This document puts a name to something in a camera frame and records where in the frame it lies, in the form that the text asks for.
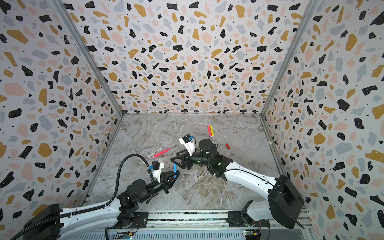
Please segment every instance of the black mounting plate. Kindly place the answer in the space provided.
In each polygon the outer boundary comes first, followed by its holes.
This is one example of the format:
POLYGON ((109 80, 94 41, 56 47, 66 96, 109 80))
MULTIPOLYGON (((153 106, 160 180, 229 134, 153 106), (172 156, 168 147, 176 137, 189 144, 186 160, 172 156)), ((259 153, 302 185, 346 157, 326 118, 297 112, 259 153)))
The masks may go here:
MULTIPOLYGON (((262 227, 269 227, 269 220, 260 220, 262 227)), ((228 220, 229 227, 249 227, 244 224, 243 220, 241 219, 241 212, 240 211, 228 211, 228 220)))
POLYGON ((133 229, 146 228, 148 222, 148 212, 133 212, 133 222, 135 224, 133 229))

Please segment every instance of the pink marker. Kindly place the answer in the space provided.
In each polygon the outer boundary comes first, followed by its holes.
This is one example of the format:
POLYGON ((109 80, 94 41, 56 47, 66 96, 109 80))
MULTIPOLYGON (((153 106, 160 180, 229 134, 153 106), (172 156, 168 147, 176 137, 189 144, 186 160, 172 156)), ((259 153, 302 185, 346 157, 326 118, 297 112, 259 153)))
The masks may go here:
POLYGON ((159 157, 161 154, 164 154, 164 153, 168 152, 169 150, 170 150, 170 148, 168 148, 168 149, 166 149, 166 150, 164 150, 164 151, 162 151, 162 152, 159 152, 158 154, 156 154, 156 155, 153 156, 153 157, 159 157))
POLYGON ((209 125, 207 125, 207 127, 208 127, 209 136, 212 137, 211 128, 209 127, 209 125))

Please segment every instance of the terrazzo wall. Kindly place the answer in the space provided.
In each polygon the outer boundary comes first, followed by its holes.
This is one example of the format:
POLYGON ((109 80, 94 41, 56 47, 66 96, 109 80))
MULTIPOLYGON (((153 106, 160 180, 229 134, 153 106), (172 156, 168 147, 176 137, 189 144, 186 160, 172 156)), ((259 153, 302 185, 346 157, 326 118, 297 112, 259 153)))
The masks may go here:
POLYGON ((65 0, 122 110, 256 113, 305 0, 65 0))
POLYGON ((48 205, 82 203, 119 117, 51 2, 0 7, 0 239, 10 239, 48 205))
POLYGON ((268 108, 319 239, 384 239, 383 23, 383 1, 319 1, 268 108))

